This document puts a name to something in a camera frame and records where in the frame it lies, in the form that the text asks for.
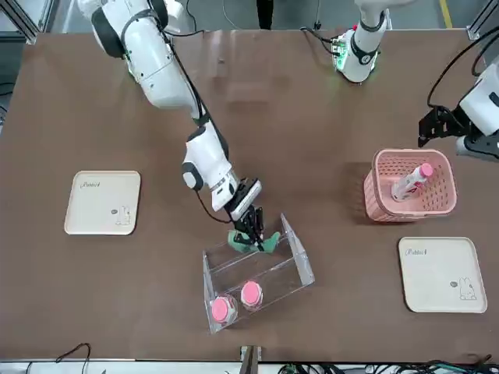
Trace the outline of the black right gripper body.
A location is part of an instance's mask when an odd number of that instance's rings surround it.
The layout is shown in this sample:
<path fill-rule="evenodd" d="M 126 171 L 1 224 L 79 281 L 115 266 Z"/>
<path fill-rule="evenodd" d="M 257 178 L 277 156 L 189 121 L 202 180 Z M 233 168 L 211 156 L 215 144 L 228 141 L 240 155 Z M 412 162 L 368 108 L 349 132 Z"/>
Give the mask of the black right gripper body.
<path fill-rule="evenodd" d="M 260 180 L 258 178 L 244 178 L 235 191 L 235 195 L 229 204 L 231 219 L 239 220 L 252 206 L 253 201 L 260 194 Z"/>

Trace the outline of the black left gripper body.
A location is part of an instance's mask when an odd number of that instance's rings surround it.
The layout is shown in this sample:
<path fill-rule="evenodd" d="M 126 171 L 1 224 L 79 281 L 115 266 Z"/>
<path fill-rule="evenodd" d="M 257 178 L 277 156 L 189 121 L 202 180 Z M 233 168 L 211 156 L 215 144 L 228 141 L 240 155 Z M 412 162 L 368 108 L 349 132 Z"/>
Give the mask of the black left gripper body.
<path fill-rule="evenodd" d="M 478 136 L 477 127 L 460 106 L 451 112 L 448 130 L 453 136 Z"/>

